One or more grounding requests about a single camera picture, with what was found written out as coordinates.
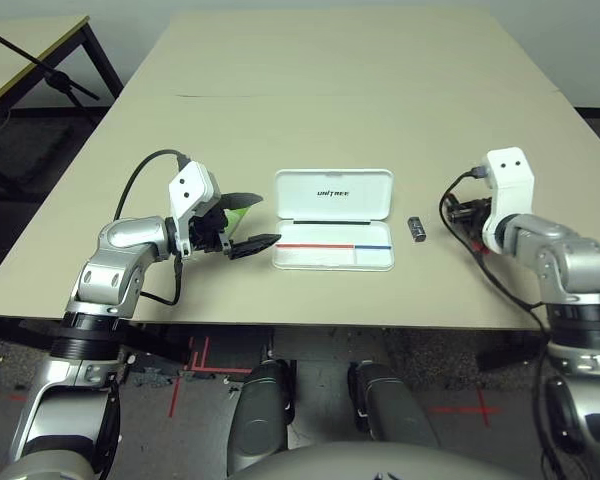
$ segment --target case lid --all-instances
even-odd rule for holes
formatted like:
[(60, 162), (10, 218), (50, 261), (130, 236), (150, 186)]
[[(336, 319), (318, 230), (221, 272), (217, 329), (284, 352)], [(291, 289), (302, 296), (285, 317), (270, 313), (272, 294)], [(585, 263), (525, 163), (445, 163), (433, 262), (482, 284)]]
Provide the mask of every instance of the case lid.
[(389, 215), (393, 173), (384, 169), (280, 170), (278, 216), (293, 220), (370, 221)]

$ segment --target another table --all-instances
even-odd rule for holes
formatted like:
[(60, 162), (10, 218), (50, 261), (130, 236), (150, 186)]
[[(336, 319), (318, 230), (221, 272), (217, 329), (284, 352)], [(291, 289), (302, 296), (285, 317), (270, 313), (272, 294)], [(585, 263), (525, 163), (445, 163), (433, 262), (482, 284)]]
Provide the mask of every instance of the another table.
[[(437, 218), (449, 183), (516, 145), (536, 174), (535, 212), (600, 241), (600, 141), (485, 12), (383, 7), (216, 11), (176, 17), (0, 267), (0, 315), (59, 318), (138, 162), (190, 153), (223, 192), (264, 195), (238, 240), (274, 232), (281, 168), (395, 174), (389, 272), (281, 271), (271, 252), (185, 266), (176, 307), (141, 298), (149, 322), (531, 328)], [(168, 157), (138, 178), (125, 216), (167, 215)], [(468, 181), (462, 199), (489, 194)], [(422, 219), (427, 241), (406, 226)], [(529, 301), (535, 276), (489, 263)], [(170, 262), (145, 290), (170, 297)]]
[[(83, 46), (102, 79), (117, 98), (122, 82), (96, 39), (85, 15), (0, 21), (0, 35), (51, 67)], [(44, 78), (44, 71), (0, 44), (0, 118)], [(11, 200), (35, 199), (0, 171), (0, 187)]]

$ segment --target white wall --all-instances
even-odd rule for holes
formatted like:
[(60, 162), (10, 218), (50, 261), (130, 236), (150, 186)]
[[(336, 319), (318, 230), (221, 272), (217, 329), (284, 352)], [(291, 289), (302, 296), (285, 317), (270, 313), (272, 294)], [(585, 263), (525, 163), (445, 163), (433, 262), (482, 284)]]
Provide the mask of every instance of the white wall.
[[(0, 18), (87, 13), (114, 67), (126, 81), (174, 12), (370, 4), (489, 8), (573, 105), (600, 107), (600, 0), (3, 0)], [(97, 93), (106, 91), (82, 51), (68, 58), (62, 68)], [(105, 96), (100, 103), (110, 102)], [(38, 87), (24, 102), (25, 106), (62, 104), (59, 94), (46, 86)]]

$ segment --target blue line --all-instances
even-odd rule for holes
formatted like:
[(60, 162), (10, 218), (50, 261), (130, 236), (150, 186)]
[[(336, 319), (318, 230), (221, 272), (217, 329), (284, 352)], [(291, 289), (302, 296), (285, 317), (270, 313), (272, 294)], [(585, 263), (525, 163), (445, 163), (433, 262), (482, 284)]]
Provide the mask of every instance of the blue line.
[(353, 248), (361, 250), (391, 250), (391, 245), (354, 245)]

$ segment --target black wire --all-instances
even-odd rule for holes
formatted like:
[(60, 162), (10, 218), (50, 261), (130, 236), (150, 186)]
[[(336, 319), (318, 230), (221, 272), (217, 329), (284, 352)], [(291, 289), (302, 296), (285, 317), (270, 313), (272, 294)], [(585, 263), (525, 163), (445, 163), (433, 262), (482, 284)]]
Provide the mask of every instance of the black wire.
[(106, 465), (104, 466), (104, 468), (102, 469), (102, 472), (100, 473), (100, 477), (98, 478), (98, 480), (106, 480), (107, 477), (109, 476), (109, 473), (111, 473), (111, 467), (113, 467), (113, 461), (116, 457), (116, 452), (118, 450), (118, 443), (119, 443), (119, 439), (120, 439), (120, 417), (121, 417), (121, 412), (120, 412), (120, 390), (118, 388), (118, 382), (117, 381), (113, 381), (111, 384), (111, 392), (113, 393), (113, 398), (115, 399), (115, 410), (113, 412), (114, 416), (114, 425), (113, 425), (113, 431), (111, 432), (111, 446), (109, 448), (109, 456), (108, 456), (108, 461), (106, 463)]
[(591, 478), (591, 474), (589, 473), (589, 469), (586, 467), (584, 462), (582, 460), (580, 460), (578, 457), (571, 457), (571, 459), (578, 466), (578, 470), (580, 470), (580, 473), (582, 473), (582, 475), (584, 475), (585, 480), (589, 480)]
[[(178, 159), (178, 163), (180, 163), (180, 160), (182, 158), (186, 158), (186, 156), (183, 153), (179, 152), (178, 150), (165, 148), (163, 150), (158, 150), (157, 152), (153, 152), (147, 158), (142, 160), (142, 162), (140, 162), (140, 164), (136, 167), (136, 169), (133, 171), (133, 173), (129, 177), (129, 180), (127, 180), (127, 184), (125, 185), (124, 190), (122, 191), (122, 195), (120, 195), (120, 200), (118, 200), (118, 206), (116, 207), (116, 213), (113, 215), (114, 221), (120, 219), (120, 215), (122, 214), (122, 209), (124, 207), (124, 203), (126, 202), (127, 197), (129, 196), (129, 192), (131, 191), (133, 182), (135, 182), (136, 177), (140, 174), (142, 169), (144, 167), (146, 167), (147, 164), (154, 158), (160, 157), (162, 155), (169, 155), (169, 154), (175, 155), (176, 158)], [(178, 253), (173, 259), (173, 270), (175, 272), (175, 284), (176, 284), (173, 300), (166, 300), (162, 297), (159, 297), (158, 295), (154, 295), (153, 293), (149, 293), (149, 292), (140, 292), (140, 295), (145, 298), (148, 298), (150, 300), (154, 300), (156, 302), (162, 303), (164, 305), (173, 306), (176, 303), (178, 303), (178, 300), (180, 300), (180, 289), (181, 289), (181, 285), (182, 285), (182, 255), (180, 255), (180, 253)]]
[(546, 459), (547, 456), (544, 454), (544, 452), (542, 452), (542, 454), (540, 455), (540, 471), (542, 472), (542, 478), (544, 478), (544, 480), (549, 480), (549, 477), (547, 476), (547, 471), (544, 469), (544, 463)]
[(455, 237), (455, 239), (458, 240), (458, 242), (460, 242), (460, 244), (469, 252), (471, 257), (475, 260), (478, 267), (482, 271), (482, 273), (493, 284), (493, 286), (496, 287), (498, 290), (500, 290), (500, 292), (502, 292), (504, 294), (504, 296), (506, 296), (513, 303), (515, 303), (518, 307), (520, 307), (522, 310), (527, 312), (531, 316), (531, 318), (533, 318), (533, 320), (538, 324), (538, 328), (540, 329), (542, 336), (545, 339), (548, 339), (547, 331), (544, 328), (542, 321), (538, 318), (538, 316), (535, 313), (533, 313), (531, 311), (534, 308), (537, 308), (537, 307), (543, 305), (543, 303), (542, 302), (533, 303), (533, 304), (527, 303), (524, 300), (522, 300), (521, 298), (519, 298), (519, 297), (515, 296), (513, 293), (511, 293), (509, 291), (509, 289), (507, 287), (505, 287), (504, 284), (486, 266), (486, 264), (484, 262), (484, 256), (480, 252), (474, 251), (474, 249), (471, 248), (471, 246), (467, 242), (465, 242), (460, 237), (460, 235), (458, 235), (458, 233), (447, 222), (447, 219), (444, 216), (444, 202), (447, 199), (447, 197), (449, 196), (449, 194), (452, 192), (452, 190), (454, 188), (456, 188), (458, 186), (458, 184), (465, 178), (475, 178), (475, 177), (474, 177), (474, 174), (470, 171), (464, 172), (462, 175), (460, 175), (458, 178), (456, 178), (451, 185), (449, 185), (449, 188), (447, 188), (447, 190), (444, 192), (444, 194), (440, 198), (440, 202), (438, 203), (438, 213), (440, 214), (440, 220), (442, 220), (442, 223), (447, 228), (447, 230), (451, 233), (451, 235), (453, 235)]
[(175, 293), (173, 295), (173, 300), (165, 300), (164, 298), (159, 297), (158, 295), (154, 295), (153, 293), (149, 293), (149, 292), (140, 292), (140, 295), (142, 295), (143, 297), (149, 298), (151, 300), (154, 300), (156, 302), (160, 302), (164, 305), (173, 306), (176, 303), (178, 303), (178, 300), (180, 300), (180, 287), (182, 286), (182, 255), (180, 254), (180, 252), (178, 252), (173, 259), (173, 270), (175, 273), (175, 281), (176, 281), (175, 282), (176, 288), (175, 288)]
[(114, 221), (120, 219), (120, 215), (122, 214), (122, 207), (124, 207), (124, 202), (127, 201), (127, 196), (129, 195), (129, 191), (131, 190), (131, 187), (133, 186), (133, 182), (135, 182), (136, 177), (140, 174), (142, 169), (144, 167), (146, 167), (147, 164), (154, 158), (160, 157), (162, 155), (168, 155), (168, 154), (175, 155), (176, 157), (184, 156), (184, 154), (180, 153), (177, 150), (165, 148), (163, 150), (158, 150), (157, 152), (153, 152), (151, 155), (149, 155), (147, 158), (145, 158), (143, 161), (140, 162), (140, 164), (136, 167), (136, 169), (133, 171), (133, 173), (129, 177), (129, 180), (127, 180), (127, 184), (125, 185), (124, 190), (122, 191), (122, 195), (120, 195), (120, 200), (118, 201), (118, 207), (116, 208), (116, 213), (113, 215)]
[(542, 353), (538, 358), (538, 364), (536, 365), (536, 372), (533, 380), (533, 388), (531, 390), (531, 411), (533, 414), (533, 426), (536, 429), (538, 440), (540, 441), (540, 447), (542, 448), (542, 455), (546, 457), (549, 462), (549, 466), (553, 473), (556, 475), (558, 480), (566, 480), (566, 475), (560, 464), (560, 460), (556, 455), (553, 445), (549, 440), (547, 432), (545, 432), (542, 426), (542, 415), (540, 411), (540, 385), (542, 384), (542, 365), (547, 356), (546, 347), (542, 349)]

